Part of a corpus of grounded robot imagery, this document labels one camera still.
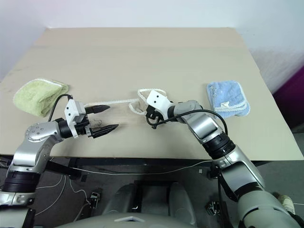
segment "beige table top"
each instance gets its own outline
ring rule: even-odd
[[[1,154],[13,154],[27,127],[47,120],[12,103],[15,92],[37,77],[69,84],[69,93],[84,103],[136,98],[139,88],[161,88],[172,101],[194,99],[204,108],[210,108],[207,83],[237,80],[251,112],[227,119],[230,138],[252,160],[303,159],[252,56],[231,28],[47,30],[0,84]],[[60,101],[55,118],[64,117],[65,105]],[[209,159],[184,124],[153,130],[127,105],[114,105],[94,118],[119,127],[97,139],[65,140],[51,155]]]

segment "floor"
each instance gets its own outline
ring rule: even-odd
[[[304,153],[304,133],[295,134],[295,139]],[[66,164],[67,159],[55,158],[55,162]],[[104,171],[101,167],[83,167],[92,171]],[[136,166],[103,166],[103,169],[117,171],[117,172],[144,172],[145,167]],[[150,171],[162,172],[174,169],[173,167],[160,168],[150,167]],[[217,181],[209,180],[206,177],[207,168],[193,167],[184,169],[164,175],[123,175],[123,176],[108,176],[101,174],[88,174],[86,182],[72,181],[74,189],[84,189],[87,194],[92,190],[102,188],[102,199],[98,204],[94,215],[100,215],[109,201],[110,197],[123,185],[133,183],[134,181],[178,181],[183,184],[190,200],[193,204],[198,227],[201,228],[217,228],[219,224],[216,217],[209,216],[206,213],[205,205],[210,200],[217,200]],[[289,195],[294,203],[304,204],[304,161],[274,161],[262,166],[259,166],[262,176],[266,181],[266,190],[269,192],[279,192],[281,194]],[[0,169],[0,185],[3,184],[6,175],[5,169]],[[58,183],[61,175],[45,172],[41,178],[39,186],[50,186]],[[60,194],[64,183],[64,178],[61,183],[53,188],[43,188],[37,190],[37,197],[35,203],[31,206],[37,212],[47,208],[54,202]],[[84,193],[74,193],[70,187],[69,180],[66,180],[66,186],[63,194],[58,202],[48,209],[46,212],[41,213],[35,217],[36,225],[44,225],[46,228],[56,227],[68,222],[72,222],[78,214],[80,208],[84,203]],[[224,200],[228,204],[230,219],[233,223],[237,223],[237,209],[236,203],[228,200],[224,196]],[[304,205],[295,205],[296,213],[304,218]]]

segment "white rope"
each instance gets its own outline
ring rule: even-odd
[[[135,108],[135,106],[136,106],[136,104],[137,104],[137,106],[140,105],[140,99],[142,99],[142,101],[144,103],[146,103],[147,98],[143,95],[143,92],[149,92],[152,90],[163,93],[164,96],[167,96],[166,91],[164,91],[162,89],[157,89],[157,88],[139,89],[139,90],[137,90],[137,95],[139,96],[139,98],[87,103],[87,104],[85,104],[85,107],[90,107],[90,106],[94,106],[94,105],[113,105],[113,104],[129,103],[129,108],[133,113],[135,113],[137,115],[146,115],[147,112],[145,110],[142,110],[139,107]]]

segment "blue towel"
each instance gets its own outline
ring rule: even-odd
[[[244,116],[250,112],[250,105],[239,82],[211,82],[207,85],[207,93],[213,111],[223,118]]]

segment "green towel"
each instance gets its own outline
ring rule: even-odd
[[[37,78],[21,87],[13,98],[15,106],[27,113],[45,117],[55,100],[68,91],[64,83]]]

